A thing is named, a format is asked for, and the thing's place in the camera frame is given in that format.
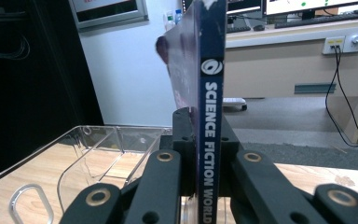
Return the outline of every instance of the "black mechanical bracket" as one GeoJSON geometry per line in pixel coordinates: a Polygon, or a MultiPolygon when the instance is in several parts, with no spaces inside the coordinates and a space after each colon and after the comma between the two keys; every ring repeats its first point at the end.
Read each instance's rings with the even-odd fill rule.
{"type": "MultiPolygon", "coordinates": [[[[172,136],[163,136],[143,176],[123,189],[95,184],[76,197],[67,223],[180,223],[181,197],[194,194],[196,149],[187,108],[173,113],[172,136]]],[[[237,223],[358,223],[358,193],[340,185],[295,188],[264,154],[244,150],[222,124],[219,196],[230,197],[237,223]]]]}

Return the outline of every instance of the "monitor screen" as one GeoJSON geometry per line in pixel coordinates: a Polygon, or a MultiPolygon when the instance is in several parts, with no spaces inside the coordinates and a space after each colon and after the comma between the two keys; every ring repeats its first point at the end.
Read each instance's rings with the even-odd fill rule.
{"type": "Polygon", "coordinates": [[[261,10],[262,0],[227,0],[227,14],[254,12],[261,10]]]}
{"type": "Polygon", "coordinates": [[[264,15],[279,15],[358,4],[358,0],[264,0],[264,15]]]}

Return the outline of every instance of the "keyboard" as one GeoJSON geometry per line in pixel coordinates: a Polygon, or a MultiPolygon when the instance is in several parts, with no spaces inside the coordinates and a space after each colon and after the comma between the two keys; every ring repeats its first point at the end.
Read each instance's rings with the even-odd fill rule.
{"type": "Polygon", "coordinates": [[[349,20],[357,20],[357,19],[358,19],[358,14],[342,14],[342,15],[328,16],[328,17],[317,17],[317,18],[303,20],[303,21],[278,22],[275,23],[275,29],[313,25],[313,24],[327,23],[333,21],[349,21],[349,20]]]}
{"type": "Polygon", "coordinates": [[[249,26],[240,26],[240,27],[228,27],[227,33],[237,33],[237,32],[244,32],[244,31],[250,31],[251,28],[249,26]]]}

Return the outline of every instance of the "logo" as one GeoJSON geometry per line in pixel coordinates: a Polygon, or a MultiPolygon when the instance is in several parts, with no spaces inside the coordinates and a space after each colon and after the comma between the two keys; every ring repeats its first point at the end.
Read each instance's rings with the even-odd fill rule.
{"type": "Polygon", "coordinates": [[[216,75],[223,70],[223,63],[215,59],[208,59],[202,63],[201,70],[206,75],[216,75]]]}

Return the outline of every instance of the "computer mouse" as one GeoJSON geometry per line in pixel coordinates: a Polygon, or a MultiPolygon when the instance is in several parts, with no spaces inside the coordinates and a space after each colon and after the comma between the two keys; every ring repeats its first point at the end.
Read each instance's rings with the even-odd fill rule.
{"type": "Polygon", "coordinates": [[[264,25],[256,25],[254,26],[254,31],[264,31],[266,27],[264,25]]]}

